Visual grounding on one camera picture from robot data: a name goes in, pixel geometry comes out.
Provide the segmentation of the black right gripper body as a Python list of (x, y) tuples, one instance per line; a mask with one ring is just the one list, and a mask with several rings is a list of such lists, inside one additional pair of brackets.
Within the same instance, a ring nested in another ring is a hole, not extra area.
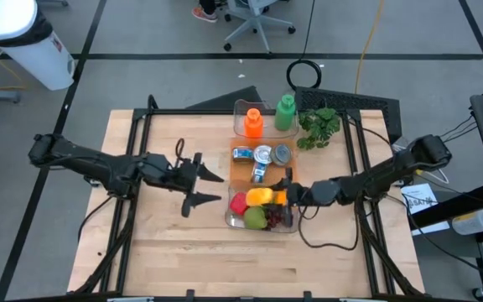
[(330, 180), (315, 181), (310, 187), (305, 187), (293, 182), (293, 170), (286, 168), (283, 184), (286, 190), (286, 208), (283, 211), (283, 222), (286, 227), (293, 225), (292, 208), (294, 206), (330, 206)]

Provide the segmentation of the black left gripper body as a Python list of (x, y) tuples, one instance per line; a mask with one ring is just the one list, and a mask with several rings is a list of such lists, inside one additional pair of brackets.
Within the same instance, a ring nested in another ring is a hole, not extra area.
[(146, 185), (184, 193), (181, 215), (188, 217), (197, 201), (195, 183), (201, 160), (202, 153), (196, 153), (192, 159), (181, 159), (178, 166), (169, 168), (164, 155), (149, 154), (139, 161), (139, 173)]

